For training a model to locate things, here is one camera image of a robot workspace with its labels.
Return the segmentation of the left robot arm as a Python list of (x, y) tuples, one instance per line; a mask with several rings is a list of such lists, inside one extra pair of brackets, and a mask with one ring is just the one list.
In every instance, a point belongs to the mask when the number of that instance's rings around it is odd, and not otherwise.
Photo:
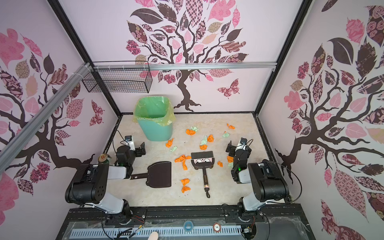
[(145, 143), (135, 147), (133, 137), (126, 136), (124, 144), (118, 147), (116, 162), (110, 165), (109, 155), (99, 156), (99, 163), (82, 164), (75, 173), (66, 192), (67, 203), (101, 210), (108, 215), (117, 215), (123, 221), (130, 221), (133, 213), (125, 199), (119, 199), (107, 191), (108, 180), (130, 179), (136, 158), (146, 154)]

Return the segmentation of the dark brown dustpan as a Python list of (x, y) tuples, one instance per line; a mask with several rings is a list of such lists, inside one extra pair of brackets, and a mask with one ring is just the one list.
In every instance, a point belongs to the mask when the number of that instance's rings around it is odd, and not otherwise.
[(131, 175), (131, 180), (146, 179), (150, 188), (170, 188), (172, 186), (172, 163), (169, 161), (156, 162), (148, 166), (148, 172)]

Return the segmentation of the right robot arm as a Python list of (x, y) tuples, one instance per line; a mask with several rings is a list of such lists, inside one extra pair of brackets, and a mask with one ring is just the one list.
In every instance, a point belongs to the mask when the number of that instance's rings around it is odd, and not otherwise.
[(240, 198), (236, 215), (242, 222), (248, 222), (251, 214), (268, 204), (280, 204), (289, 197), (290, 191), (278, 164), (263, 160), (261, 163), (249, 163), (251, 155), (250, 141), (241, 138), (239, 143), (228, 143), (226, 153), (233, 159), (231, 176), (237, 184), (251, 184), (252, 192)]

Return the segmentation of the dark brown hand brush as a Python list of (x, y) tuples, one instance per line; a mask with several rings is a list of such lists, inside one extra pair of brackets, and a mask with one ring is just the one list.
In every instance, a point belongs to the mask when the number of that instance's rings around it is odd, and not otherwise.
[(213, 151), (208, 152), (195, 152), (191, 153), (191, 163), (195, 170), (203, 171), (204, 191), (207, 198), (211, 196), (209, 194), (210, 186), (208, 181), (207, 169), (212, 169), (215, 163)]

